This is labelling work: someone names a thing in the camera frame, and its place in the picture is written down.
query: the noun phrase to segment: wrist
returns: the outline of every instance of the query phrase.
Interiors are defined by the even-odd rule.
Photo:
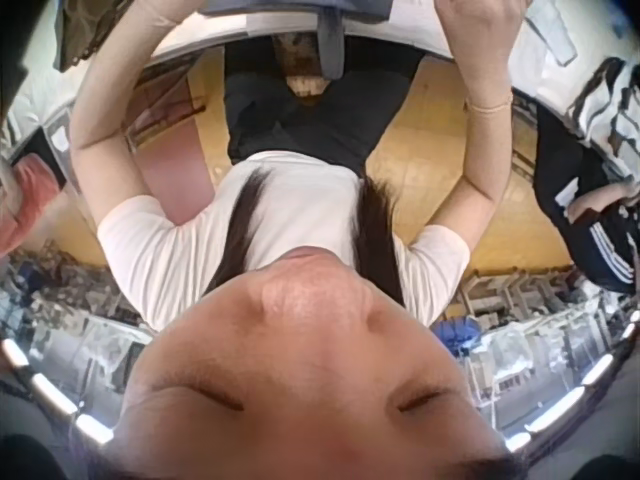
[[[618,186],[620,188],[620,194],[622,195],[623,198],[634,197],[638,192],[638,188],[635,182],[633,181],[630,181],[630,182],[625,181],[625,182],[619,183]]]
[[[467,85],[469,101],[480,108],[494,108],[507,103],[511,97],[511,81],[508,75],[504,78],[494,77],[482,82]]]

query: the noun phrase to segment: pink shirt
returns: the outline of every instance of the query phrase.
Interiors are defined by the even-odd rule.
[[[34,153],[20,159],[13,171],[22,189],[22,206],[17,218],[6,208],[0,208],[0,257],[24,241],[46,206],[60,193],[53,172]]]

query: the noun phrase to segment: white t-shirt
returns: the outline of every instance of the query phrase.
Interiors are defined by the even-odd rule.
[[[251,173],[270,172],[252,225],[247,262],[268,265],[301,246],[322,247],[353,265],[351,220],[359,179],[349,169],[292,152],[262,152],[234,166],[211,205],[190,222],[171,223],[157,199],[130,198],[98,227],[98,239],[124,295],[155,330],[197,303],[220,263],[236,198]],[[428,226],[406,247],[394,237],[409,312],[430,325],[453,296],[469,262],[453,231]]]

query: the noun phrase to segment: short sleeve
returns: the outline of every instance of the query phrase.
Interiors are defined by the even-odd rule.
[[[199,245],[199,217],[176,226],[156,198],[138,196],[114,208],[98,227],[120,290],[156,331],[195,304],[206,289],[209,249]]]
[[[469,264],[469,247],[452,230],[429,225],[410,247],[396,239],[396,252],[407,310],[428,327],[453,298]]]

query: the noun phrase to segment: blue object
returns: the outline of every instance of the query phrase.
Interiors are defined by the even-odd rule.
[[[24,282],[21,287],[24,288],[23,294],[26,297],[30,297],[33,292],[37,292],[47,284],[47,278],[30,261],[25,261],[20,265],[18,277]]]
[[[438,322],[431,327],[431,331],[456,357],[462,349],[470,348],[482,336],[480,324],[471,317]]]

